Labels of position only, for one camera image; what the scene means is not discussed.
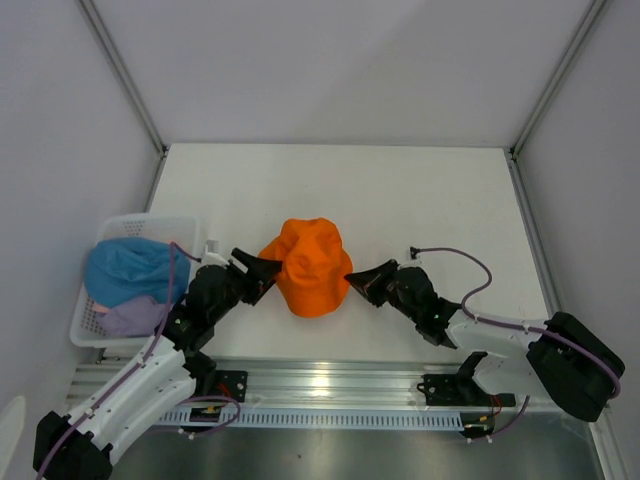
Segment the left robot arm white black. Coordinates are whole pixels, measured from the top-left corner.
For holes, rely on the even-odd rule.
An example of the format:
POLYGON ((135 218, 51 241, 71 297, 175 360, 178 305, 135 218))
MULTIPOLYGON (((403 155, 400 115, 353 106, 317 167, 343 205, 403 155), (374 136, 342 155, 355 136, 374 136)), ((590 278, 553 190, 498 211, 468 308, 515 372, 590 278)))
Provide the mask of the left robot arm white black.
POLYGON ((238 248, 230 260, 202 257, 186 291, 170 296, 160 325, 101 389, 64 415, 37 425, 33 468, 39 479, 107 479, 123 453, 179 405, 221 411, 241 406, 224 392, 202 347, 216 324, 240 303, 255 305, 275 284, 282 262, 238 248))

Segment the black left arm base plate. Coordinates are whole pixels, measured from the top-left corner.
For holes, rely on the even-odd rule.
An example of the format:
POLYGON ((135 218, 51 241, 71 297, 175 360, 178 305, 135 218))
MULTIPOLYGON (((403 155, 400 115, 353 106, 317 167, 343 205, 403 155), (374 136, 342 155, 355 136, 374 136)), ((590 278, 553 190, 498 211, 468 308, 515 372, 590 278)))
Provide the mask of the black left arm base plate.
POLYGON ((242 370, 216 370, 198 379, 194 396, 225 396, 239 403, 245 401, 249 374, 242 370))

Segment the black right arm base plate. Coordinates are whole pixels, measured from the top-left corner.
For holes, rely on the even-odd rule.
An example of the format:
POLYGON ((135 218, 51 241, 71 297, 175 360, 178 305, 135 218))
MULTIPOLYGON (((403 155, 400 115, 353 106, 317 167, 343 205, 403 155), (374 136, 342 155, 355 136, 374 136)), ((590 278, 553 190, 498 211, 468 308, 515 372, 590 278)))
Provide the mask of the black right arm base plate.
POLYGON ((424 374, 416 390, 424 395, 428 406, 439 407, 514 407, 513 394, 490 395, 472 380, 455 374, 424 374))

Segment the blue bucket hat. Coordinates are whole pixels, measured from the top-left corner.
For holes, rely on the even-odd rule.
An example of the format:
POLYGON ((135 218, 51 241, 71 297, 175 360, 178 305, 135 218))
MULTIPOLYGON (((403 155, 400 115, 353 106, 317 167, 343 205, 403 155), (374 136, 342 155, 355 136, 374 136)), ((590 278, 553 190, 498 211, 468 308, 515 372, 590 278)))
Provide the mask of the blue bucket hat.
POLYGON ((89 252, 83 282, 88 296, 107 308, 142 296, 174 303, 187 290, 190 269, 190 259, 166 243, 122 237, 89 252))

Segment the orange bucket hat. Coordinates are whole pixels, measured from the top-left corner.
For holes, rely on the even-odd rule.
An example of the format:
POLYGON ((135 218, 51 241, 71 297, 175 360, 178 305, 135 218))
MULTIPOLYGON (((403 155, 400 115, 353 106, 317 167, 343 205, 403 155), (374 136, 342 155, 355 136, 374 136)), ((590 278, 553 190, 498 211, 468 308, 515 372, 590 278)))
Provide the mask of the orange bucket hat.
POLYGON ((347 296, 353 264, 337 226, 325 218, 286 220, 259 257, 282 263, 276 285, 296 316, 330 314, 347 296))

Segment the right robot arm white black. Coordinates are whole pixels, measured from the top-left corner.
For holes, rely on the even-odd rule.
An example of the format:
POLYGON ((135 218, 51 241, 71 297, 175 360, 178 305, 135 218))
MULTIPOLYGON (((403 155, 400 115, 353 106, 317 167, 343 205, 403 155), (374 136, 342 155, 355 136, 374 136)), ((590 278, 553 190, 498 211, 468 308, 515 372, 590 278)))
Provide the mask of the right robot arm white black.
POLYGON ((407 317, 428 343, 467 353, 455 373, 426 374, 418 383, 430 406, 511 407, 523 395, 594 422, 620 392, 624 363, 571 314, 486 318, 438 295, 422 268, 394 260, 345 279, 369 304, 407 317))

